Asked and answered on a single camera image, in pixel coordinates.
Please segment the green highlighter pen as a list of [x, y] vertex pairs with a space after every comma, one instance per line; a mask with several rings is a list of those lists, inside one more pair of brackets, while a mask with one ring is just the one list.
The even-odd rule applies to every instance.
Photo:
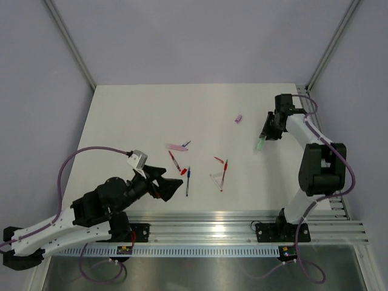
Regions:
[[265, 136], [259, 137], [259, 140], [258, 140], [257, 145], [256, 145], [256, 151], [260, 152], [263, 149], [265, 141], [266, 141]]

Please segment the red marker pen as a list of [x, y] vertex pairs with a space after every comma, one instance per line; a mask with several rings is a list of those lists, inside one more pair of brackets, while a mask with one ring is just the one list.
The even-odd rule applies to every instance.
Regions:
[[171, 159], [172, 159], [172, 161], [173, 161], [175, 167], [177, 168], [177, 170], [178, 170], [179, 172], [181, 172], [181, 168], [180, 168], [180, 166], [179, 166], [177, 160], [175, 159], [173, 153], [172, 153], [170, 150], [169, 150], [168, 152], [169, 152], [169, 155], [170, 155], [170, 157], [171, 157]]

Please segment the blue ballpoint pen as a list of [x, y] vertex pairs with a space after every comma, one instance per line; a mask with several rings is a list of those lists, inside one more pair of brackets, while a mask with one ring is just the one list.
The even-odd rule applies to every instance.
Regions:
[[191, 177], [191, 168], [190, 166], [187, 169], [187, 181], [186, 181], [186, 197], [189, 197], [189, 187], [190, 187], [190, 177]]

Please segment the pink highlighter pen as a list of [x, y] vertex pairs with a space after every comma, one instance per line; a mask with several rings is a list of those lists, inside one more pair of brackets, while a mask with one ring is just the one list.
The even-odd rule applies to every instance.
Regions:
[[175, 150], [179, 152], [185, 152], [188, 151], [188, 149], [182, 145], [175, 145], [175, 144], [166, 144], [166, 148], [169, 150]]

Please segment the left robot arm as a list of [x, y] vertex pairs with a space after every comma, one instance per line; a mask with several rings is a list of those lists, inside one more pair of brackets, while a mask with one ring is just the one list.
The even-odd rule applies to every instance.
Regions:
[[11, 249], [2, 256], [4, 266], [20, 271], [38, 266], [62, 250], [93, 242], [125, 241], [132, 228], [125, 210], [144, 195], [167, 202], [183, 184], [181, 179], [163, 178], [164, 168], [146, 166], [130, 181], [109, 178], [72, 202], [60, 215], [28, 228], [7, 227], [3, 238]]

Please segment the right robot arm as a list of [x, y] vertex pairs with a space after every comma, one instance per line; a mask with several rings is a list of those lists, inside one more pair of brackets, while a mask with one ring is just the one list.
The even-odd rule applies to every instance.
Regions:
[[277, 141], [291, 134], [304, 150], [298, 170], [299, 190], [290, 204], [279, 211], [275, 222], [257, 222], [260, 243], [309, 242], [305, 222], [317, 203], [343, 189], [346, 179], [346, 146], [327, 139], [312, 123], [310, 113], [293, 103], [293, 94], [275, 96], [275, 109], [267, 118], [260, 142]]

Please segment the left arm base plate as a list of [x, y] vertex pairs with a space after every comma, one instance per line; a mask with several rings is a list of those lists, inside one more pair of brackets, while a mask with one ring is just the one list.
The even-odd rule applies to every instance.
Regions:
[[122, 238], [118, 241], [113, 241], [114, 243], [147, 243], [149, 241], [150, 235], [150, 224], [148, 223], [132, 223], [131, 231], [127, 234], [125, 238]]

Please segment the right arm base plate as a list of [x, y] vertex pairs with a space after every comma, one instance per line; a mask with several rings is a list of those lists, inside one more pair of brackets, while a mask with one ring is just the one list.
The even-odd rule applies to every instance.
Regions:
[[[259, 243], [294, 243], [297, 227], [296, 224], [286, 224], [280, 227], [275, 223], [259, 222], [255, 224], [256, 239]], [[309, 227], [305, 223], [299, 228], [298, 242], [311, 242]]]

